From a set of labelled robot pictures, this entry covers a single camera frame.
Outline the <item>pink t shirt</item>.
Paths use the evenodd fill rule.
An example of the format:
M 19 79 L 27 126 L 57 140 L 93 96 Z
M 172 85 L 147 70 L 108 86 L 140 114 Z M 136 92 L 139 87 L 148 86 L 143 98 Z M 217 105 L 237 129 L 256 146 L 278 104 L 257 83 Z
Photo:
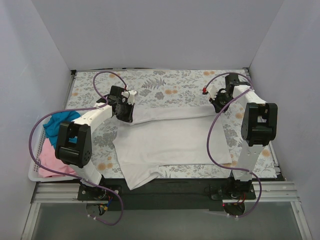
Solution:
M 48 138 L 46 138 L 43 142 L 42 150 L 39 155 L 39 160 L 41 165 L 48 169 L 65 174 L 76 175 L 76 172 L 70 166 L 64 164 L 61 160 L 56 158 L 54 146 L 51 145 L 51 142 Z M 62 174 L 50 172 L 43 168 L 38 169 L 38 174 L 40 177 L 43 178 L 66 177 Z

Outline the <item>aluminium frame rail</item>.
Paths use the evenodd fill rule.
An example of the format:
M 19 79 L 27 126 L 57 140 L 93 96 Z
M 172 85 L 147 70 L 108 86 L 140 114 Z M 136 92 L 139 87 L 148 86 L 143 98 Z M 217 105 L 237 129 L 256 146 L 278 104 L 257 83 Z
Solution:
M 233 202 L 238 199 L 246 202 L 298 202 L 300 197 L 293 182 L 264 181 L 253 182 L 248 193 L 237 197 L 234 193 L 223 193 L 218 182 L 203 179 L 154 180 L 146 185 L 129 190 L 121 179 L 116 179 L 112 189 L 123 201 L 129 198 L 151 200 L 190 200 L 192 197 L 205 200 Z M 94 199 L 78 183 L 39 183 L 32 197 L 34 203 L 106 203 L 110 193 L 104 199 Z

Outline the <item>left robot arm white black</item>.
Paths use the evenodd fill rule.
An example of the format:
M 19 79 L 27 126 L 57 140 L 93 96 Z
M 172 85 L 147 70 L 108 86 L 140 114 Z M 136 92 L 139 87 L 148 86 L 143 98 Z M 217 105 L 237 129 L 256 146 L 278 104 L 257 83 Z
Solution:
M 113 85 L 109 94 L 96 101 L 94 108 L 72 121 L 59 125 L 55 157 L 70 166 L 78 177 L 85 192 L 95 200 L 106 197 L 105 179 L 94 166 L 92 157 L 93 132 L 104 121 L 117 120 L 132 123 L 136 90 Z

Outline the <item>teal blue t shirt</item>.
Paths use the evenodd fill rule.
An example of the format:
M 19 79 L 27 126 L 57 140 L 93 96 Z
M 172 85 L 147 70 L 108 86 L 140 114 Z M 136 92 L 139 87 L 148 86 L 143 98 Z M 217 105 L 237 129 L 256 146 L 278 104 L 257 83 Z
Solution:
M 43 125 L 45 135 L 54 149 L 57 145 L 60 124 L 65 121 L 72 122 L 80 116 L 81 115 L 77 111 L 58 112 L 53 114 L 50 120 Z

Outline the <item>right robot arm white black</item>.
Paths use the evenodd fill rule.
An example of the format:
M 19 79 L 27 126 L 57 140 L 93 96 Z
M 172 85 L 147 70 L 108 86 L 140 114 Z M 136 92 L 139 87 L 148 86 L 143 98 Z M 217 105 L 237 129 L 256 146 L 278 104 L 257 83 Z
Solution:
M 242 137 L 241 152 L 236 167 L 230 167 L 230 176 L 214 192 L 213 199 L 244 199 L 254 196 L 252 179 L 257 178 L 253 170 L 264 148 L 275 139 L 277 134 L 278 106 L 266 102 L 254 91 L 247 76 L 240 80 L 240 73 L 222 74 L 225 87 L 217 90 L 210 82 L 202 89 L 209 96 L 218 116 L 225 113 L 237 101 L 244 108 L 240 128 Z

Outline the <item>white plastic laundry basket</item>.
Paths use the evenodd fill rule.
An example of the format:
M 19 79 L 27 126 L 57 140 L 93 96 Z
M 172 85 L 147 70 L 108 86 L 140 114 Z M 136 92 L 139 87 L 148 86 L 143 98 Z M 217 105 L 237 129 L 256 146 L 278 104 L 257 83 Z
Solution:
M 74 174 L 69 174 L 69 173 L 65 173 L 65 172 L 59 172 L 59 171 L 55 171 L 52 169 L 49 169 L 47 167 L 43 167 L 41 165 L 41 161 L 39 159 L 40 153 L 42 151 L 42 146 L 43 143 L 45 141 L 45 133 L 43 130 L 41 130 L 40 136 L 38 137 L 38 141 L 36 144 L 36 155 L 34 155 L 34 149 L 32 147 L 32 138 L 33 135 L 35 133 L 36 128 L 38 127 L 38 125 L 45 120 L 46 118 L 57 114 L 57 113 L 63 113 L 63 112 L 70 112 L 73 111 L 74 109 L 67 109 L 67 110 L 59 110 L 59 111 L 54 111 L 51 112 L 45 116 L 43 116 L 42 118 L 40 118 L 35 125 L 32 127 L 30 135 L 29 135 L 29 140 L 28 140 L 28 149 L 29 149 L 29 153 L 31 156 L 31 163 L 30 163 L 30 167 L 29 167 L 29 173 L 28 173 L 28 177 L 31 181 L 33 182 L 39 182 L 39 183 L 49 183 L 49 182 L 61 182 L 61 181 L 70 181 L 70 180 L 75 180 L 78 179 L 80 181 L 85 180 L 83 177 L 74 175 Z M 54 176 L 49 176 L 49 177 L 41 177 L 39 175 L 39 170 L 43 169 L 45 171 L 48 171 L 52 174 L 56 174 Z

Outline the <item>floral tablecloth mat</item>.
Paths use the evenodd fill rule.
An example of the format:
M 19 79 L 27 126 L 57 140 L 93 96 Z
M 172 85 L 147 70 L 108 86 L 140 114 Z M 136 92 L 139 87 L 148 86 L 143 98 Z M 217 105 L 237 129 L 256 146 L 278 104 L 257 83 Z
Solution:
M 146 108 L 202 106 L 208 104 L 208 97 L 202 95 L 203 87 L 216 75 L 229 70 L 126 70 L 115 71 L 126 82 L 129 90 L 137 91 L 136 107 Z M 70 90 L 67 109 L 92 107 L 100 98 L 93 87 L 96 72 L 77 72 Z M 100 74 L 95 84 L 102 94 L 108 94 L 112 85 L 123 87 L 113 74 Z M 222 121 L 232 164 L 237 164 L 242 145 L 241 123 L 244 108 L 233 103 Z M 94 132 L 91 160 L 105 178 L 124 178 L 117 161 L 112 141 L 117 135 L 117 121 L 108 120 Z M 269 146 L 260 154 L 254 173 L 261 179 L 276 179 L 280 172 L 278 162 Z M 230 171 L 216 165 L 166 165 L 159 167 L 159 178 L 226 178 Z

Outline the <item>white t shirt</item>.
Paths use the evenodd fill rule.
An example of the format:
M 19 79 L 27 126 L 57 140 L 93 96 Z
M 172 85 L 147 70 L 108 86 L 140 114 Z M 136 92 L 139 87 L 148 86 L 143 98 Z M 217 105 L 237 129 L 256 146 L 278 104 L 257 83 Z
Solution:
M 223 125 L 213 106 L 137 107 L 133 122 L 117 124 L 113 145 L 130 190 L 157 178 L 160 166 L 230 164 Z

